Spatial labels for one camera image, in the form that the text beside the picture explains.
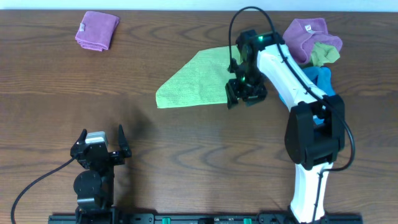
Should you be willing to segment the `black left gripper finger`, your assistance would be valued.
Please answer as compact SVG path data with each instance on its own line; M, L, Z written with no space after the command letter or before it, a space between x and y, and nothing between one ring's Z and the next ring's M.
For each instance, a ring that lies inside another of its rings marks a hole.
M87 135L87 130L83 129L83 131L81 132L79 138L77 139L77 144L84 144L85 143L85 139L86 139L86 135Z
M118 144L119 144L119 148L122 152L129 151L129 144L125 137L123 126L121 124L119 125L119 128L118 128Z

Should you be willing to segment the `green microfiber cloth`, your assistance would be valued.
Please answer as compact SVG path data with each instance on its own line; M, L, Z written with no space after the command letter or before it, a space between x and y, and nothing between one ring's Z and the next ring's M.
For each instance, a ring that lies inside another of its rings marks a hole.
M198 51L156 92L158 108L182 108L227 103L225 85L229 73L229 47Z

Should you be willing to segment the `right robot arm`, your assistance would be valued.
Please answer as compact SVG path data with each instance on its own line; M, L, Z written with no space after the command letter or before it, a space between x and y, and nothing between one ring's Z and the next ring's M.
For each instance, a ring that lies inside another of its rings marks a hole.
M227 106L243 100L247 105L264 101L265 81L270 81L289 110L285 148L295 163L295 191L290 203L297 223L326 223L323 198L326 169L331 169L345 144L338 116L327 111L326 99L343 115L345 106L316 86L297 65L279 34L242 32L236 40L239 60L231 59L228 71L236 76L226 86Z

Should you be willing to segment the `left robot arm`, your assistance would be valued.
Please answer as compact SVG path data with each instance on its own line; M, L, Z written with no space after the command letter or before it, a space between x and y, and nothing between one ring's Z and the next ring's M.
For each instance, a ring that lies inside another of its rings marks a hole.
M73 189L77 195L77 223L122 223L121 212L114 204L114 167L125 164L132 156L121 125L118 127L119 150L109 152L105 132L83 130L70 149L70 155L85 170L80 173Z

